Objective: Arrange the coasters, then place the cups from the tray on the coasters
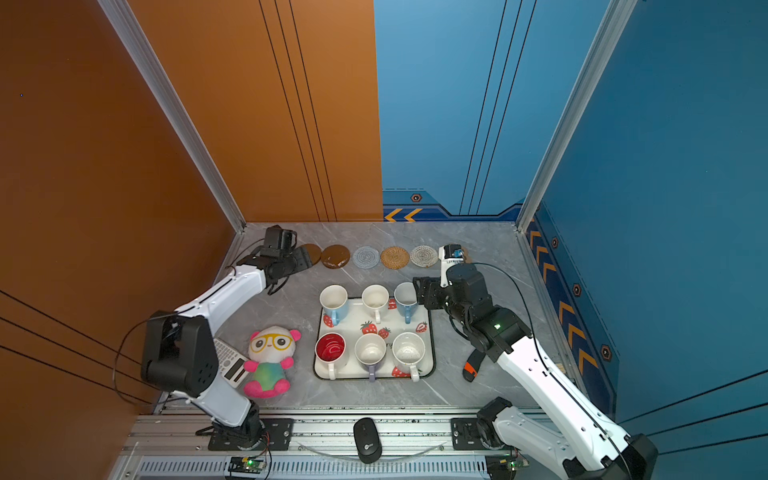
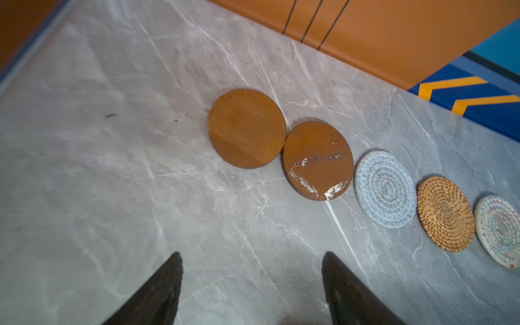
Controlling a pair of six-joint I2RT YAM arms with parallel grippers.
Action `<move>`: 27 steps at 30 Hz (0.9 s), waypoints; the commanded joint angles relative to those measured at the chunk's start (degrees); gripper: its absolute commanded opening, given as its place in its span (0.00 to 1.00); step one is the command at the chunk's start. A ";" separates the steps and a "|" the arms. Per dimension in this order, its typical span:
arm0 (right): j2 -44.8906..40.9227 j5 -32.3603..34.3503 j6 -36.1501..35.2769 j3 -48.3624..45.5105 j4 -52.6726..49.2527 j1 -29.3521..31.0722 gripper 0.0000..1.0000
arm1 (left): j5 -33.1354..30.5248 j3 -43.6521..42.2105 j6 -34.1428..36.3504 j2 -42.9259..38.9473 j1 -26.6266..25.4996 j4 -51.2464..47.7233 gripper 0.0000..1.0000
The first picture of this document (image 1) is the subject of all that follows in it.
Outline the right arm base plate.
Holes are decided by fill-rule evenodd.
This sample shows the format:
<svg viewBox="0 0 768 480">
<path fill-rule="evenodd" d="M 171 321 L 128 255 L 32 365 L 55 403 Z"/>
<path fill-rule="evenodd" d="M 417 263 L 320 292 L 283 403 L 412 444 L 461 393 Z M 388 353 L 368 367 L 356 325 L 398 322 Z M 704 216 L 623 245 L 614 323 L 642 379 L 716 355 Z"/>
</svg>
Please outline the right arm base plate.
<svg viewBox="0 0 768 480">
<path fill-rule="evenodd" d="M 492 426 L 479 418 L 452 418 L 452 444 L 455 450 L 497 450 L 502 443 Z"/>
</svg>

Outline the matte brown round coaster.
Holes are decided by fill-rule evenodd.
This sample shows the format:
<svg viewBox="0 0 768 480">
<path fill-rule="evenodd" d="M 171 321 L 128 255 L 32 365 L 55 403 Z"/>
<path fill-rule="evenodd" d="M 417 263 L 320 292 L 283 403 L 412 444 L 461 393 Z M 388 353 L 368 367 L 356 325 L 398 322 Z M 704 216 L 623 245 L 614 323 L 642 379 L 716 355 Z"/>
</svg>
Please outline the matte brown round coaster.
<svg viewBox="0 0 768 480">
<path fill-rule="evenodd" d="M 316 264 L 318 264 L 320 262 L 321 255 L 322 255 L 322 249 L 317 244 L 307 243 L 307 244 L 303 245 L 303 248 L 309 254 L 311 263 L 313 265 L 316 265 Z"/>
</svg>

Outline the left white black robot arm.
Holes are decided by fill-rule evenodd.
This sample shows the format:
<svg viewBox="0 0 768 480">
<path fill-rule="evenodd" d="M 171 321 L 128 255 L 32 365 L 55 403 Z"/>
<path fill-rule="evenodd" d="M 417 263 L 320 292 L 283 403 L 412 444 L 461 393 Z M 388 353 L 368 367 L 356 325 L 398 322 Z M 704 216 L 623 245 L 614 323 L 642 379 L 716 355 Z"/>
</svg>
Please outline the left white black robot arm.
<svg viewBox="0 0 768 480">
<path fill-rule="evenodd" d="M 250 450 L 265 428 L 258 406 L 224 378 L 214 334 L 249 299 L 279 289 L 278 282 L 312 266 L 297 234 L 269 227 L 255 247 L 222 280 L 189 303 L 147 321 L 141 377 L 150 385 L 187 399 L 212 420 L 213 435 Z"/>
</svg>

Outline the light blue mug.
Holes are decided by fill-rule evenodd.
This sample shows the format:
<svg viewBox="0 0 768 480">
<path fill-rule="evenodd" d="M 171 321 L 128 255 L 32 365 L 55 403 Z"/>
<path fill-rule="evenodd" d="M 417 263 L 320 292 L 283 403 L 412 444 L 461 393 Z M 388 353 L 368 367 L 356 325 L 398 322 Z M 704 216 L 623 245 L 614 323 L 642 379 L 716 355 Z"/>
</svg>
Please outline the light blue mug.
<svg viewBox="0 0 768 480">
<path fill-rule="evenodd" d="M 329 285 L 324 288 L 319 301 L 332 326 L 337 326 L 348 314 L 348 292 L 341 285 Z"/>
</svg>

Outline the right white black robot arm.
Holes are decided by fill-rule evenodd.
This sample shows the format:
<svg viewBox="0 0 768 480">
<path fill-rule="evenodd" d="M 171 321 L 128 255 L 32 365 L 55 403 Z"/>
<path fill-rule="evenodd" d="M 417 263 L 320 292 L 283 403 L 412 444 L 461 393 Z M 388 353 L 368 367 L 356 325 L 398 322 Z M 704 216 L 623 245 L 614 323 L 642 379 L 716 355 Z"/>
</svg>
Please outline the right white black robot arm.
<svg viewBox="0 0 768 480">
<path fill-rule="evenodd" d="M 472 346 L 516 380 L 553 423 L 548 428 L 497 398 L 478 413 L 482 430 L 516 447 L 561 479 L 649 479 L 658 449 L 630 435 L 562 373 L 532 327 L 496 305 L 476 265 L 413 280 L 418 304 L 458 321 Z"/>
</svg>

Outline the grey woven round coaster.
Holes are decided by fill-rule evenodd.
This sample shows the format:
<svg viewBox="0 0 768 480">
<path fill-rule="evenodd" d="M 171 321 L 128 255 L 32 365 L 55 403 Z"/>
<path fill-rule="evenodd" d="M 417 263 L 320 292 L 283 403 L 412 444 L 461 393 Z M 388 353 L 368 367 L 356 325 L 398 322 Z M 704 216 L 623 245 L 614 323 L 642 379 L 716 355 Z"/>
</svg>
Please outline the grey woven round coaster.
<svg viewBox="0 0 768 480">
<path fill-rule="evenodd" d="M 363 270 L 376 267 L 380 262 L 380 253 L 371 246 L 361 246 L 352 255 L 352 262 Z"/>
</svg>

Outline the white woven round coaster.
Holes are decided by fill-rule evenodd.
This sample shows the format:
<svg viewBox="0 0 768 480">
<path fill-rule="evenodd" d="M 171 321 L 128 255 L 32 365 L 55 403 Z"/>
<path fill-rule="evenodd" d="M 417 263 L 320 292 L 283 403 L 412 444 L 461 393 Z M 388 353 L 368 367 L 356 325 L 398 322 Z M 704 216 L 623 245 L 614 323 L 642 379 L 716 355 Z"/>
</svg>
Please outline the white woven round coaster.
<svg viewBox="0 0 768 480">
<path fill-rule="evenodd" d="M 439 261 L 439 255 L 433 247 L 419 245 L 410 252 L 410 261 L 419 268 L 430 268 Z"/>
</svg>

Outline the tan rattan round coaster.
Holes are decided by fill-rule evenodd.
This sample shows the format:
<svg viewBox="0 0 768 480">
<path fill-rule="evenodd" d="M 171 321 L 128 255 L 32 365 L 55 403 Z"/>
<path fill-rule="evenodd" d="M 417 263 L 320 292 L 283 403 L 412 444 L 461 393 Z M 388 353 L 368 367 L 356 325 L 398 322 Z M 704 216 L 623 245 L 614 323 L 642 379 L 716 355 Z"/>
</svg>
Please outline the tan rattan round coaster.
<svg viewBox="0 0 768 480">
<path fill-rule="evenodd" d="M 388 269 L 399 270 L 409 264 L 410 254 L 402 247 L 393 246 L 381 252 L 380 261 Z"/>
</svg>

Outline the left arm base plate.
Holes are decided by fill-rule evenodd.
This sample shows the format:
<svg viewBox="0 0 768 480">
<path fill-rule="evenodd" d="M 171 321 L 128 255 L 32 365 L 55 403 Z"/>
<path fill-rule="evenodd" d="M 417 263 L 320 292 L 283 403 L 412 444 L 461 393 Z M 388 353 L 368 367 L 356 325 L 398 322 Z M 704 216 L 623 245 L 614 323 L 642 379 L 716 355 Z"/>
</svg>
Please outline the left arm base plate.
<svg viewBox="0 0 768 480">
<path fill-rule="evenodd" d="M 261 451 L 268 446 L 271 452 L 286 452 L 290 447 L 293 427 L 292 418 L 262 419 L 259 435 L 255 439 L 239 440 L 213 426 L 208 449 L 210 451 Z"/>
</svg>

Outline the glossy brown round coaster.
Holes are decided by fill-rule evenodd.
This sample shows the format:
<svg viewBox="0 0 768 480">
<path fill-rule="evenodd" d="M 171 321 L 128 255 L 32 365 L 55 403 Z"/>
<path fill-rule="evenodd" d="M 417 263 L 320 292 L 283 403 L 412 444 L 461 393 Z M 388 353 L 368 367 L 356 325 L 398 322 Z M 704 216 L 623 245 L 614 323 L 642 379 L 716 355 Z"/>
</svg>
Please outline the glossy brown round coaster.
<svg viewBox="0 0 768 480">
<path fill-rule="evenodd" d="M 340 244 L 334 244 L 322 250 L 320 262 L 329 269 L 340 269 L 346 266 L 351 259 L 349 249 Z"/>
</svg>

